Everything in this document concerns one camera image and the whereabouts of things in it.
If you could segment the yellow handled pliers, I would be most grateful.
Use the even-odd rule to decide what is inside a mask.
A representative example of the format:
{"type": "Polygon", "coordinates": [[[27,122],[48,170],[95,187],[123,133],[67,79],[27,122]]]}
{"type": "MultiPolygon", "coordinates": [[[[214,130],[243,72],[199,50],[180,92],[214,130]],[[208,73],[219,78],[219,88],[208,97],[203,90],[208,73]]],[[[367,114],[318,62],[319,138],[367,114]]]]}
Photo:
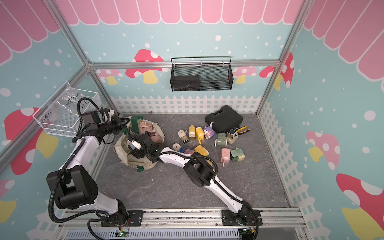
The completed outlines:
{"type": "Polygon", "coordinates": [[[249,131],[250,131],[250,129],[247,126],[244,126],[244,127],[241,127],[239,129],[237,129],[237,134],[238,135],[243,135],[243,134],[245,134],[245,133],[247,133],[249,131]]]}

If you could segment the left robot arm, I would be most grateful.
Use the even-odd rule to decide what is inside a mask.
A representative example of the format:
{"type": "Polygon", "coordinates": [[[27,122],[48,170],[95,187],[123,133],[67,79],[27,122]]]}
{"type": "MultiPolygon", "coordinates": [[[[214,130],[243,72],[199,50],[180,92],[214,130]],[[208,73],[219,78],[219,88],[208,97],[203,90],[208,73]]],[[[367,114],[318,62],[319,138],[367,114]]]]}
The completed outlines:
{"type": "Polygon", "coordinates": [[[129,219],[122,201],[99,192],[98,185],[86,170],[94,151],[105,143],[108,135],[119,134],[128,118],[120,118],[113,110],[98,107],[83,97],[77,103],[80,126],[73,142],[75,149],[67,161],[47,175],[50,188],[48,213],[54,223],[65,223],[86,214],[95,214],[99,220],[122,225],[129,219]]]}

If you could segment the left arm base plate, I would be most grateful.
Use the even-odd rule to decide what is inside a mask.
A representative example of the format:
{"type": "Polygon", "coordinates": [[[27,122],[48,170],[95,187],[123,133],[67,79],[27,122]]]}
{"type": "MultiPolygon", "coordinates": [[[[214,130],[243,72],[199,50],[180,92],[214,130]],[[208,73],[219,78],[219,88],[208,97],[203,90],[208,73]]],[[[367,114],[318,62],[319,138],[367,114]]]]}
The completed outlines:
{"type": "Polygon", "coordinates": [[[126,213],[120,216],[118,213],[112,217],[102,220],[102,227],[140,227],[143,221],[144,211],[134,210],[126,211],[126,213]]]}

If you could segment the purple pencil sharpener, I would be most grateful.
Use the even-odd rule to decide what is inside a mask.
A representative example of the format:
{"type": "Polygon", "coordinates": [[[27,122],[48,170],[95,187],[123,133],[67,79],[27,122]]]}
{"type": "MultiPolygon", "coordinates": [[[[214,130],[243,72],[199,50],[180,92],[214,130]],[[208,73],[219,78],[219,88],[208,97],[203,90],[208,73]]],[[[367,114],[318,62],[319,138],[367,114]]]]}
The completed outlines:
{"type": "Polygon", "coordinates": [[[206,140],[211,139],[216,134],[216,132],[213,130],[213,123],[214,122],[211,122],[208,126],[205,126],[203,129],[206,140]]]}

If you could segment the clear plastic bag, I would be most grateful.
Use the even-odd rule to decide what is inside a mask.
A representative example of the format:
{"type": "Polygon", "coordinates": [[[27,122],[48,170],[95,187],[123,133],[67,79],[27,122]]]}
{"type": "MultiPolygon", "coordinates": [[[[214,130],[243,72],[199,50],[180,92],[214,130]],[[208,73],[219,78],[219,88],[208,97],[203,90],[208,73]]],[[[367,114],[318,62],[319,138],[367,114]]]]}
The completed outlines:
{"type": "Polygon", "coordinates": [[[55,134],[73,137],[80,124],[79,113],[94,110],[90,100],[100,105],[99,95],[96,92],[76,89],[66,84],[57,98],[50,106],[51,113],[47,115],[49,123],[55,134]]]}

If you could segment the black plastic tool case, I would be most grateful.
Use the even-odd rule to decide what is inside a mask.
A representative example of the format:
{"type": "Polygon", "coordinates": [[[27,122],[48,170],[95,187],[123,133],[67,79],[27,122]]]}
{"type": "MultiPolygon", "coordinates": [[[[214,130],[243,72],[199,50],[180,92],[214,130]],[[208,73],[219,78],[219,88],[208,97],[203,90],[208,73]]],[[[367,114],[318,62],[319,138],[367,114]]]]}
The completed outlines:
{"type": "Polygon", "coordinates": [[[225,105],[216,112],[207,115],[205,121],[208,125],[213,123],[212,129],[216,133],[227,133],[239,126],[243,122],[243,117],[230,106],[225,105]]]}

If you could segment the pink round character sharpener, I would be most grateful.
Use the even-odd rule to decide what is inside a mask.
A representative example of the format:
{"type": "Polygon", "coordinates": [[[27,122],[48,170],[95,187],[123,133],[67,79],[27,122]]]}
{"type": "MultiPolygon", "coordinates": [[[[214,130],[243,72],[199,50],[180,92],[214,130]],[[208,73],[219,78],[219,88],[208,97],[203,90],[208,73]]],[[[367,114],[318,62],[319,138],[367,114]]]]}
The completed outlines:
{"type": "Polygon", "coordinates": [[[194,150],[186,149],[184,153],[187,154],[187,155],[192,155],[192,154],[195,153],[195,151],[194,150]]]}

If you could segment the beige canvas tote bag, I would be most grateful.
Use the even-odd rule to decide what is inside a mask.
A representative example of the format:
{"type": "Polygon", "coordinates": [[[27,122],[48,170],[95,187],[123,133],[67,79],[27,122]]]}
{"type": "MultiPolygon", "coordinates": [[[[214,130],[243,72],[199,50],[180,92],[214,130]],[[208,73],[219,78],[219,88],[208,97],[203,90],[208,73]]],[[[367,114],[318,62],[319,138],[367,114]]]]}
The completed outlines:
{"type": "MultiPolygon", "coordinates": [[[[114,145],[113,149],[114,152],[117,154],[119,160],[134,169],[137,170],[137,172],[142,172],[143,170],[149,170],[152,169],[157,162],[152,162],[147,159],[147,157],[137,159],[132,155],[132,150],[128,147],[128,140],[129,139],[129,134],[128,134],[128,128],[132,128],[133,131],[137,134],[139,134],[139,127],[138,127],[138,121],[139,120],[144,120],[142,116],[129,116],[128,119],[130,119],[130,122],[127,123],[127,125],[123,128],[122,130],[122,135],[120,138],[117,140],[116,144],[114,145]]],[[[144,120],[148,123],[151,123],[154,127],[154,130],[152,133],[157,133],[163,138],[163,143],[165,140],[165,134],[161,127],[158,125],[158,123],[149,121],[149,120],[144,120]]]]}

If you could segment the blue pencil sharpener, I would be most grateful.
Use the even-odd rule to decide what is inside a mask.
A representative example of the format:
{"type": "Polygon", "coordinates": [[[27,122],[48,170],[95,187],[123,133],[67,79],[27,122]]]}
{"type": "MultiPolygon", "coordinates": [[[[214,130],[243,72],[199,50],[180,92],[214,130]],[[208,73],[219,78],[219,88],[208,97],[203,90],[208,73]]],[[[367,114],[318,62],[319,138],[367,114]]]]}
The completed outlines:
{"type": "Polygon", "coordinates": [[[177,144],[177,143],[173,144],[172,148],[174,151],[177,151],[179,153],[184,153],[186,150],[184,147],[182,147],[180,144],[177,144]]]}

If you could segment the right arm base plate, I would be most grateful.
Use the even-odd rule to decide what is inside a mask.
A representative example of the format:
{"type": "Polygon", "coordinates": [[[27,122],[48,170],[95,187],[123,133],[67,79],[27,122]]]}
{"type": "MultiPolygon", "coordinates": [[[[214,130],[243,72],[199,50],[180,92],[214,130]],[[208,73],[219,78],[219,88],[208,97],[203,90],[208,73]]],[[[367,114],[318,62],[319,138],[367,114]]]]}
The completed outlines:
{"type": "Polygon", "coordinates": [[[263,220],[259,210],[249,211],[246,213],[234,213],[230,210],[221,211],[223,226],[262,226],[263,220]]]}

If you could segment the cream pencil sharpener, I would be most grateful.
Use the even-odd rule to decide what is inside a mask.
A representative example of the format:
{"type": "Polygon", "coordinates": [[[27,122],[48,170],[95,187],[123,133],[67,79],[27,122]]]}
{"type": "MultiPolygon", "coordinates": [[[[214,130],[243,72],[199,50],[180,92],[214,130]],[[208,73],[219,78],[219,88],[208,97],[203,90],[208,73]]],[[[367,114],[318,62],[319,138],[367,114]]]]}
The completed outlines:
{"type": "Polygon", "coordinates": [[[190,141],[188,136],[188,131],[179,130],[178,136],[183,144],[186,144],[190,141]]]}
{"type": "Polygon", "coordinates": [[[238,136],[238,131],[237,130],[230,130],[226,133],[227,140],[229,144],[235,143],[239,136],[238,136]]]}

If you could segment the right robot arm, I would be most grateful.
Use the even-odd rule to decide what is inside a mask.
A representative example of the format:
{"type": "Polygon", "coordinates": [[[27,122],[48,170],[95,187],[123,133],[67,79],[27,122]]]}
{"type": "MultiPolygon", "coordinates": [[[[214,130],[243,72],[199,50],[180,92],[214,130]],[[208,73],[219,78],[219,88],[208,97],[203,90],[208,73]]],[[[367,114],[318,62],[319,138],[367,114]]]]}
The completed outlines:
{"type": "Polygon", "coordinates": [[[261,226],[262,218],[252,206],[230,191],[218,178],[219,168],[215,161],[199,153],[183,154],[152,141],[149,132],[138,135],[127,128],[127,141],[135,157],[147,157],[152,163],[162,162],[182,168],[193,184],[206,188],[229,209],[230,220],[243,226],[261,226]]]}

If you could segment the light blue square sharpener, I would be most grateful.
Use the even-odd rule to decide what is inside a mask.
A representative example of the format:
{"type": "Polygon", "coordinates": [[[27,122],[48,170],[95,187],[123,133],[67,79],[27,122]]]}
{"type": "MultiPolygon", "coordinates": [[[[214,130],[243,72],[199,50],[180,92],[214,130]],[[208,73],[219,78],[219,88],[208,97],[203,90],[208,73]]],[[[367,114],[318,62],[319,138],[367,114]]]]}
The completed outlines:
{"type": "Polygon", "coordinates": [[[142,145],[141,145],[139,142],[135,141],[135,140],[132,140],[132,141],[128,140],[127,144],[128,144],[128,147],[129,147],[132,151],[134,151],[134,150],[140,150],[141,147],[142,147],[142,145]]]}

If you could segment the pink translucent pencil sharpener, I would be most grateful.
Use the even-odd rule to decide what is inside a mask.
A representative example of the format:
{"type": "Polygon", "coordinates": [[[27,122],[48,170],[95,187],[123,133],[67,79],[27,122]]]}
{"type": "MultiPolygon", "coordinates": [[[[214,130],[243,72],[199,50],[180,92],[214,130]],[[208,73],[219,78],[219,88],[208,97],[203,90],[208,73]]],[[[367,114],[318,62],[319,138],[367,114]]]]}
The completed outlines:
{"type": "Polygon", "coordinates": [[[157,133],[151,133],[150,137],[151,137],[151,140],[156,144],[162,144],[163,143],[163,138],[157,133]]]}

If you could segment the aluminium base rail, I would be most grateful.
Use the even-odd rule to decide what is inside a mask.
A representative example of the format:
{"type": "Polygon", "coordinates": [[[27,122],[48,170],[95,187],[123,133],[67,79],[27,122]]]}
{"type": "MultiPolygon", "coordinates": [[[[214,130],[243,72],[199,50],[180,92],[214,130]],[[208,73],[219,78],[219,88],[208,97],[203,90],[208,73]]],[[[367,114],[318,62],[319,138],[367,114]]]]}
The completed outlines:
{"type": "Polygon", "coordinates": [[[146,209],[121,227],[92,223],[104,240],[310,240],[298,208],[260,208],[251,225],[229,222],[221,209],[146,209]]]}

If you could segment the pink boxy pencil sharpener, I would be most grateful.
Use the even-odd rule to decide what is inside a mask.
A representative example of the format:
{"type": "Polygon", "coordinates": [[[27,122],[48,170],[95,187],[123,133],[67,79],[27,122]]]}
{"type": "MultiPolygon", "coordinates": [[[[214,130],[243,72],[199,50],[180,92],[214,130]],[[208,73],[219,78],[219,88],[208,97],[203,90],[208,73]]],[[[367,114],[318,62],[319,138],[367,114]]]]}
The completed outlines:
{"type": "Polygon", "coordinates": [[[230,162],[230,159],[231,159],[231,150],[228,148],[221,149],[222,167],[225,167],[225,165],[230,162]]]}

